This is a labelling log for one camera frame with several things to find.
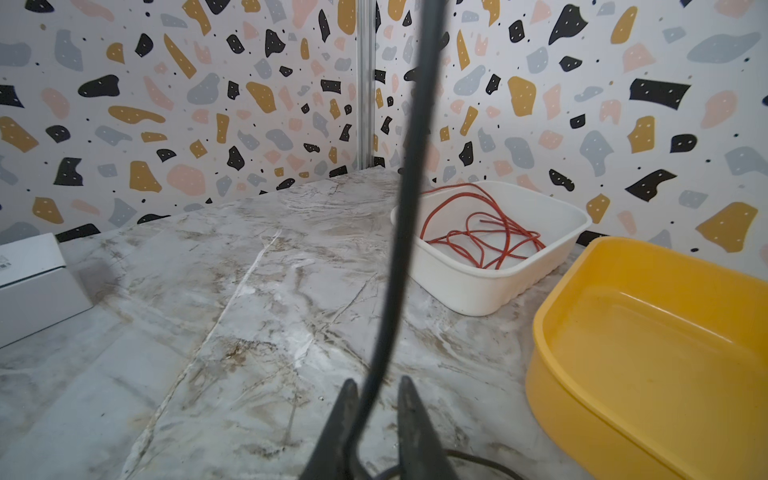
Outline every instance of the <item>white plastic bin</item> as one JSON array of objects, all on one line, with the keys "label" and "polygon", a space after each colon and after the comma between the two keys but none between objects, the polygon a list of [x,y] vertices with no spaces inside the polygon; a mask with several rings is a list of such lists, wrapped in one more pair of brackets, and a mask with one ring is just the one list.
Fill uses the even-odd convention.
[{"label": "white plastic bin", "polygon": [[[424,290],[449,309],[462,315],[484,316],[498,310],[563,263],[581,232],[592,225],[592,220],[580,208],[527,188],[491,180],[475,184],[487,191],[511,219],[527,230],[539,232],[546,247],[536,252],[531,243],[526,243],[515,253],[527,256],[528,259],[508,258],[500,270],[483,270],[471,266],[449,247],[427,244],[418,236],[430,212],[459,192],[480,193],[470,186],[447,188],[422,195],[416,228],[416,248],[409,273]],[[467,197],[454,200],[430,220],[424,238],[429,240],[445,235],[450,230],[464,230],[467,216],[476,211],[495,215],[495,212],[480,200]],[[394,208],[390,214],[392,224],[395,223],[396,215],[397,208]],[[503,239],[504,234],[490,235],[495,238],[486,237],[484,240],[495,247],[503,247],[503,240],[501,245],[498,241]],[[491,254],[486,262],[498,256],[493,255],[493,252]]]}]

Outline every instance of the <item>metal corner post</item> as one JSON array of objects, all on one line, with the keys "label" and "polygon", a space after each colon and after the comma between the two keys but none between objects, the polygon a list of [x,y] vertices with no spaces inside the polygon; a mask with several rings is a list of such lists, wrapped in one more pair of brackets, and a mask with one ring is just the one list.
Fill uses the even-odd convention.
[{"label": "metal corner post", "polygon": [[376,0],[357,2],[357,167],[373,166],[373,70],[376,67]]}]

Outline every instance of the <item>white cardboard box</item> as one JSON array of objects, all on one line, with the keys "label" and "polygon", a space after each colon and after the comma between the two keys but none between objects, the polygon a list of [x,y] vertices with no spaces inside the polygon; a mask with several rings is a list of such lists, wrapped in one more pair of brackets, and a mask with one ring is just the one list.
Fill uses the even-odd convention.
[{"label": "white cardboard box", "polygon": [[0,245],[0,347],[92,306],[53,233]]}]

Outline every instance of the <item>terrazzo wallpaper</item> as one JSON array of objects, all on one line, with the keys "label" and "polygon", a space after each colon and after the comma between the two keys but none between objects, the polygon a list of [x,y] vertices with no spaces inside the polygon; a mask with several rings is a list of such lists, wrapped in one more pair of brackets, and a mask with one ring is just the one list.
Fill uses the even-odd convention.
[{"label": "terrazzo wallpaper", "polygon": [[[388,168],[422,1],[377,5]],[[426,183],[516,183],[584,208],[595,232],[768,279],[768,2],[450,2]]]},{"label": "terrazzo wallpaper", "polygon": [[0,244],[345,174],[354,0],[0,5]]}]

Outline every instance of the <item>marble countertop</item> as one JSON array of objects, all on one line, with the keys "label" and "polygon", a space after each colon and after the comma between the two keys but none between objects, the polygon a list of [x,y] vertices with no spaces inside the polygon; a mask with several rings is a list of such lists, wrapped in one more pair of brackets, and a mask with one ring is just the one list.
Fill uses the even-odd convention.
[{"label": "marble countertop", "polygon": [[[0,349],[0,472],[297,477],[343,381],[365,376],[398,179],[375,168],[62,244],[96,306]],[[533,316],[580,252],[486,317],[409,281],[359,450],[371,472],[396,463],[410,375],[445,447],[531,480],[590,478],[525,398]]]}]

